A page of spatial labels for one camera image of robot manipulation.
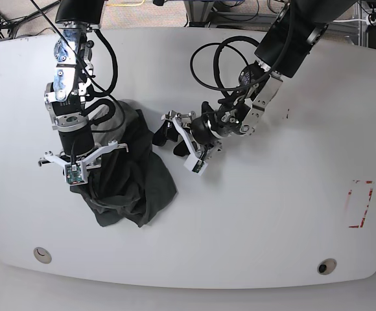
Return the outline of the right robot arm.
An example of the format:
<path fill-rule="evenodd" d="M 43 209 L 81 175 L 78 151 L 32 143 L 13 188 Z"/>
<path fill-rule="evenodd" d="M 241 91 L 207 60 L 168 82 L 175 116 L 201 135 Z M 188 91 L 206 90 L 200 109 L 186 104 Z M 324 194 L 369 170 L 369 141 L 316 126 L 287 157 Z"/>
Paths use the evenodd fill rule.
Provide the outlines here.
<path fill-rule="evenodd" d="M 54 46 L 54 80 L 47 84 L 44 100 L 62 152 L 46 152 L 39 166 L 54 163 L 65 171 L 88 172 L 100 169 L 102 156 L 121 146 L 117 142 L 97 146 L 94 140 L 94 127 L 110 120 L 120 107 L 112 96 L 119 77 L 117 57 L 100 31 L 105 5 L 105 1 L 61 1 L 50 23 L 59 39 Z M 95 82 L 90 32 L 96 34 L 112 60 L 112 80 L 107 88 Z"/>

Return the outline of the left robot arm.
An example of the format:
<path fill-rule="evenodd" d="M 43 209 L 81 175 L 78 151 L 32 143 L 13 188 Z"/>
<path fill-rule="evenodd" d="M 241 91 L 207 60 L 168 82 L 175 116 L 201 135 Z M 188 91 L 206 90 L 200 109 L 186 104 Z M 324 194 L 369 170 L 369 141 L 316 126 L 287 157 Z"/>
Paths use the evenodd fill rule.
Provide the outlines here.
<path fill-rule="evenodd" d="M 164 146 L 173 141 L 174 155 L 190 154 L 191 143 L 200 159 L 205 160 L 230 135 L 247 135 L 257 125 L 267 104 L 276 95 L 282 77 L 292 78 L 330 23 L 353 6 L 353 1 L 288 1 L 261 41 L 247 36 L 233 36 L 217 44 L 213 57 L 215 85 L 202 86 L 219 91 L 219 108 L 204 101 L 198 117 L 178 113 L 165 115 L 153 144 Z M 246 65 L 237 87 L 224 87 L 219 61 L 222 51 L 233 42 L 255 46 L 254 63 Z"/>

